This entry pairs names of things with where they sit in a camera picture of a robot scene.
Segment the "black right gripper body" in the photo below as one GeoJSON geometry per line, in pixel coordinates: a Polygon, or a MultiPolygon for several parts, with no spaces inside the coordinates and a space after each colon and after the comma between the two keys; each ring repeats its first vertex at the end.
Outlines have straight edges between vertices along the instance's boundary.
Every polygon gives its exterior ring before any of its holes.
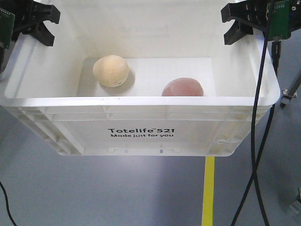
{"type": "MultiPolygon", "coordinates": [[[[257,29],[266,33],[268,22],[267,5],[270,0],[244,0],[236,3],[228,3],[221,9],[222,22],[234,20],[233,25],[224,34],[224,44],[232,45],[247,34],[253,35],[257,29]]],[[[289,0],[289,32],[301,28],[301,2],[289,0]]]]}

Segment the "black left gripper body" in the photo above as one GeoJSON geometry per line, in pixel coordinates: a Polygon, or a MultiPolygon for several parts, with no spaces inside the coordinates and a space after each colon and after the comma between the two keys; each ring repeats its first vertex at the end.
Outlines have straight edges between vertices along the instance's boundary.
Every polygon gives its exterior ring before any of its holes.
{"type": "Polygon", "coordinates": [[[24,34],[45,46],[53,46],[55,37],[44,22],[59,23],[61,12],[56,6],[35,0],[10,0],[9,12],[15,15],[12,41],[17,41],[19,35],[24,34]]]}

